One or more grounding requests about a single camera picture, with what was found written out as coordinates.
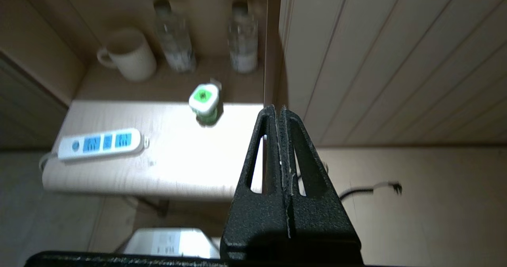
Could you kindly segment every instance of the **white mug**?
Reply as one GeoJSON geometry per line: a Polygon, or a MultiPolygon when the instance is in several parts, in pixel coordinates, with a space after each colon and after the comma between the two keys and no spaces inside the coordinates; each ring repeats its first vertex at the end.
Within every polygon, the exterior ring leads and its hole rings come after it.
{"type": "Polygon", "coordinates": [[[118,68],[125,79],[133,82],[146,80],[157,68],[145,36],[130,27],[113,33],[105,47],[98,50],[97,59],[108,68],[118,68]]]}

